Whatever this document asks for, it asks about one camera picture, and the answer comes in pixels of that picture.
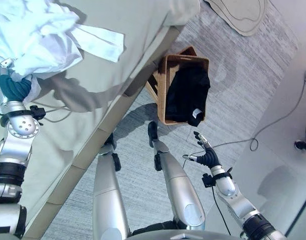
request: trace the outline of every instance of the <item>gray carpet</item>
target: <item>gray carpet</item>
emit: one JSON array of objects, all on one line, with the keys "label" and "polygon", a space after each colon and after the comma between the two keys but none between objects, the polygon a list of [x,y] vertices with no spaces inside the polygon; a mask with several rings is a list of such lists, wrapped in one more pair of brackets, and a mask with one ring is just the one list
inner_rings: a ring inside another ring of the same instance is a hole
[{"label": "gray carpet", "polygon": [[[198,54],[210,61],[211,89],[206,121],[197,128],[186,124],[158,124],[160,139],[181,164],[183,154],[201,150],[193,131],[203,133],[212,145],[250,138],[298,49],[295,35],[271,3],[259,32],[243,37],[207,3],[201,2],[200,15],[187,24],[170,52],[189,45],[195,46]],[[114,132],[116,152],[122,164],[117,177],[132,231],[173,218],[163,173],[154,170],[153,150],[148,144],[147,125],[151,120],[157,120],[157,106],[143,89]],[[216,149],[226,169],[234,166],[247,145],[238,143]],[[93,161],[79,181],[46,231],[44,240],[92,238],[96,163]],[[193,162],[187,162],[184,169],[207,213],[214,204],[212,192],[201,181],[207,169]]]}]

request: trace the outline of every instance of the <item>black shoe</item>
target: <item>black shoe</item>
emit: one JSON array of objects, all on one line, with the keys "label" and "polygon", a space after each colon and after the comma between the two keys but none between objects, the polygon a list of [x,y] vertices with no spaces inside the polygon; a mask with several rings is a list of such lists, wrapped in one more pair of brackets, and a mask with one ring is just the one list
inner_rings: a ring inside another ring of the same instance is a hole
[{"label": "black shoe", "polygon": [[151,121],[147,126],[147,133],[149,138],[149,146],[153,148],[152,140],[158,139],[158,125],[155,121]]},{"label": "black shoe", "polygon": [[298,150],[302,150],[305,149],[306,146],[306,142],[305,141],[301,141],[301,140],[296,140],[294,142],[294,147]]}]

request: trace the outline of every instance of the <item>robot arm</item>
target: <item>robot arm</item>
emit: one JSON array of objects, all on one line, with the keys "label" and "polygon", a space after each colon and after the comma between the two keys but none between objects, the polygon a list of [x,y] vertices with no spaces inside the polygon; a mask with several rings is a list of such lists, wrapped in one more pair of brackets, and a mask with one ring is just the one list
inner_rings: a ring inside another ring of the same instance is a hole
[{"label": "robot arm", "polygon": [[18,203],[22,195],[21,185],[33,140],[40,131],[37,120],[45,113],[34,119],[35,111],[39,109],[36,106],[31,110],[24,107],[21,94],[25,98],[31,86],[28,88],[26,81],[12,82],[9,77],[12,63],[11,59],[0,63],[0,106],[3,113],[0,123],[5,127],[4,138],[0,141],[0,234],[9,233],[22,238],[27,210]]},{"label": "robot arm", "polygon": [[232,180],[229,172],[226,172],[214,149],[205,137],[194,132],[206,154],[204,156],[184,155],[185,159],[206,165],[212,176],[203,175],[206,187],[216,186],[219,198],[227,205],[229,212],[236,222],[243,228],[250,240],[286,240],[287,238],[266,220],[256,207],[240,192],[236,182]]}]

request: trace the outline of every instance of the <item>white cloth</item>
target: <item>white cloth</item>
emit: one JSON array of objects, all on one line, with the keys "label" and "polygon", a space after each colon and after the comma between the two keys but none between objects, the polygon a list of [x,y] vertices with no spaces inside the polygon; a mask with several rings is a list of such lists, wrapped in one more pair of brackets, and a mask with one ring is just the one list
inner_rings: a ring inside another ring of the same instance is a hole
[{"label": "white cloth", "polygon": [[0,1],[0,62],[13,59],[10,76],[14,81],[33,75],[24,103],[39,95],[37,78],[49,78],[83,59],[78,48],[118,61],[124,50],[124,35],[76,24],[78,19],[67,7],[51,0]]}]

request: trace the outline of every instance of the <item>wicker basket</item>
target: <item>wicker basket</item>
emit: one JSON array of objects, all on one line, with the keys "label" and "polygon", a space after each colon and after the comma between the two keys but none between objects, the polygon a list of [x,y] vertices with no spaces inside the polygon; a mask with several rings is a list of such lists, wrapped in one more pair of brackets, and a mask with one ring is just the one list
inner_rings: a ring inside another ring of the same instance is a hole
[{"label": "wicker basket", "polygon": [[148,92],[157,103],[157,115],[165,125],[175,125],[184,122],[177,122],[166,119],[166,101],[169,87],[176,72],[182,68],[201,66],[206,72],[209,69],[209,60],[199,57],[192,46],[189,46],[178,54],[166,55],[159,63],[158,71],[155,71],[146,83]]}]

